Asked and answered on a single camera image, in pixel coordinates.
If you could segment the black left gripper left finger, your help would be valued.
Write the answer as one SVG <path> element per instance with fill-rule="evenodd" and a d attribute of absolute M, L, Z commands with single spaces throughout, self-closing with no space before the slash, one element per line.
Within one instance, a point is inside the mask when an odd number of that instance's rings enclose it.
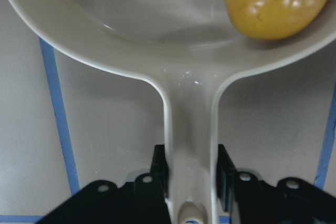
<path fill-rule="evenodd" d="M 156 145 L 148 173 L 121 187 L 93 181 L 39 223 L 170 223 L 165 202 L 168 173 L 164 145 Z"/>

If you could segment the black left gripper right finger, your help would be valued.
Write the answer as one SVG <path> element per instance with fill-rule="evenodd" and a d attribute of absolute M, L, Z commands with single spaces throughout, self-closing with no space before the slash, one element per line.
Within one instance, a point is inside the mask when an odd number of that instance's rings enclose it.
<path fill-rule="evenodd" d="M 296 177 L 271 186 L 218 146 L 216 189 L 230 223 L 335 223 L 335 197 Z"/>

